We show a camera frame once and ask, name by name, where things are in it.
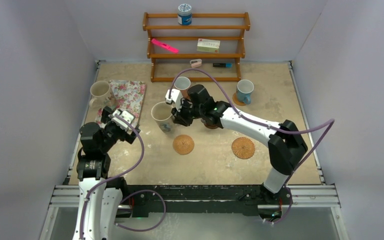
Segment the brown orange mug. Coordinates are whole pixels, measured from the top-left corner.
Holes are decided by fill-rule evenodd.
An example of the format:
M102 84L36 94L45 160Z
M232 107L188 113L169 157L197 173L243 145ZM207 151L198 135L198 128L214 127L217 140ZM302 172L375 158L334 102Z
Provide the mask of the brown orange mug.
M179 90L185 99L190 99L188 89L191 87L191 81L185 76L179 76L174 82L174 88Z

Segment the blue mug white inside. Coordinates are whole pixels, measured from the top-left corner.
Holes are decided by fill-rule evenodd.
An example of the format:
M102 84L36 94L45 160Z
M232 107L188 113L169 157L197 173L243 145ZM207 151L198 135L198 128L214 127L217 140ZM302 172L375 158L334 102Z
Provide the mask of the blue mug white inside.
M236 98L239 102L250 105L251 95L255 89L254 84L248 79L240 80L236 85Z

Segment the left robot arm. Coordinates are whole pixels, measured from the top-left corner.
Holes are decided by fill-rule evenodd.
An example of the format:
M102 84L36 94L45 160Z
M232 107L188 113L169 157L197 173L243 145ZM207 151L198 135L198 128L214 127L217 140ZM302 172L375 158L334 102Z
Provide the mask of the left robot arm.
M109 150L118 142L132 144L137 135L129 132L135 116L127 110L102 110L104 126L96 122L84 124L80 130L82 147L76 166L79 204L74 240L109 240L115 228L118 206L129 199L123 177L108 177L111 158Z

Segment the woven rattan coaster left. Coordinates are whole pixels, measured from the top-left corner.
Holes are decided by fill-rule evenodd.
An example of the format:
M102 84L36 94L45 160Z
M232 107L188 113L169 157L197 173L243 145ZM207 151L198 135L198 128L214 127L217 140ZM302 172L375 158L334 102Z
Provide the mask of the woven rattan coaster left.
M176 153L187 155L193 151L195 142L189 135L182 134L174 138L172 147Z

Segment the woven rattan coaster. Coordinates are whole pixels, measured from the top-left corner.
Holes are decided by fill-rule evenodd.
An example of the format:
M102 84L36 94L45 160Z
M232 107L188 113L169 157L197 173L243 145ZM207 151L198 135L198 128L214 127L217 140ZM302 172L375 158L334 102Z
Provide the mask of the woven rattan coaster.
M231 144L233 154L240 159L249 159L255 154L255 145L247 137L239 137Z
M189 135L182 134L174 138L172 147L176 153L187 155L193 151L195 142Z

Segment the dark brown wooden coaster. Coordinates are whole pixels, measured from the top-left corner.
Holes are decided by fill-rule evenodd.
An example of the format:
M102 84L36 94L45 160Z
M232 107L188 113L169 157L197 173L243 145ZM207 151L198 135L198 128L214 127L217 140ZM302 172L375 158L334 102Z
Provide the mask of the dark brown wooden coaster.
M214 130L214 129L217 129L218 126L217 125L211 125L211 124L207 124L207 123L204 123L204 126L208 129L211 129L211 130Z

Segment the light wooden coaster right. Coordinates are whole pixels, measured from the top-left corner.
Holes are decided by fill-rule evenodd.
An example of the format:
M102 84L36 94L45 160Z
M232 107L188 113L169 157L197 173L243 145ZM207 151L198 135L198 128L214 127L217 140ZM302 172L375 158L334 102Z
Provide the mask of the light wooden coaster right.
M238 105L238 106L246 106L247 104L242 102L242 101L239 101L238 98L237 98L237 93L235 92L232 96L232 101Z

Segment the woven rattan coaster right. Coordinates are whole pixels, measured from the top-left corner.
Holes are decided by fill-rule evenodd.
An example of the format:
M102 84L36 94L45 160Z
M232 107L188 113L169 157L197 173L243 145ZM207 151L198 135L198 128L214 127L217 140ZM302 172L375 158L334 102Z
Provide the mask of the woven rattan coaster right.
M249 159L255 154L255 145L247 137L239 137L231 144L233 154L240 159Z

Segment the floral serving tray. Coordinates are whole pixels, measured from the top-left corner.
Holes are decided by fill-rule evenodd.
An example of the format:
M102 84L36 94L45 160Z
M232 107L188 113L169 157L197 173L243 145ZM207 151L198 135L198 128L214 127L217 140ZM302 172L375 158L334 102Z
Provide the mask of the floral serving tray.
M140 120L140 114L144 102L147 84L143 81L115 80L108 81L114 95L109 103L112 110L126 110L135 116L131 123L136 127Z

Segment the beige floral mug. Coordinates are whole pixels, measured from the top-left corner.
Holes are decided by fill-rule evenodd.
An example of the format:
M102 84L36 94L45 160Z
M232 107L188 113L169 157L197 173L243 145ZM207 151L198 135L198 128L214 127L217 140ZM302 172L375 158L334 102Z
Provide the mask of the beige floral mug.
M113 90L107 81L97 81L90 87L91 100L89 107L92 109L112 107L116 104Z

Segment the pink tape dispenser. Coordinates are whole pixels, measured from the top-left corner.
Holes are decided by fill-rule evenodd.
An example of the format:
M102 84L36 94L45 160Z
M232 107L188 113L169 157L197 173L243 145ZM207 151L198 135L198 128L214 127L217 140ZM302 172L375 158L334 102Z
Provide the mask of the pink tape dispenser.
M202 59L192 59L189 61L190 67L195 69L202 66Z

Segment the black blue marker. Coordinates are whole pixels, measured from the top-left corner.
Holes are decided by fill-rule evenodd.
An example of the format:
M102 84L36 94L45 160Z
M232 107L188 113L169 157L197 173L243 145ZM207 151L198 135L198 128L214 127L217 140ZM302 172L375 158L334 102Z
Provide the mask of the black blue marker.
M212 66L214 68L231 68L233 65L231 63L216 62L216 63L213 63Z

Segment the pink marker pen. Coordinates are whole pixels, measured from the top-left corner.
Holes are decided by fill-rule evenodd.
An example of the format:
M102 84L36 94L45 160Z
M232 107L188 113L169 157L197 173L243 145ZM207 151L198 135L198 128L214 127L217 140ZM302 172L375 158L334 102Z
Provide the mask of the pink marker pen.
M167 51L169 51L171 53L174 53L174 54L178 54L179 53L179 50L177 48L172 47L171 45L169 45L167 43L164 43L164 42L161 42L161 41L159 41L159 40L157 40L155 38L153 38L151 40L151 43L153 45L158 46L158 47L160 47L160 48L162 48L164 50L167 50Z

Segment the green white small box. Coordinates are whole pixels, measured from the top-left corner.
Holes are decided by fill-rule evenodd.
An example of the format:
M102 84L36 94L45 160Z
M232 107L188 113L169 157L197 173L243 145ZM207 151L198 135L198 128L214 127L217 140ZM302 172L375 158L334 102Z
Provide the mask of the green white small box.
M220 43L220 40L199 38L196 50L198 52L218 54L220 52Z

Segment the blue-lidded white jar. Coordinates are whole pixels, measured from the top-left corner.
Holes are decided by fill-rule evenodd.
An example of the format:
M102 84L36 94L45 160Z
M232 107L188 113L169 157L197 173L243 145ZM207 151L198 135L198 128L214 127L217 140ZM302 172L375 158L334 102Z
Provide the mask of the blue-lidded white jar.
M182 3L177 7L177 21L181 26L188 26L192 23L192 6Z

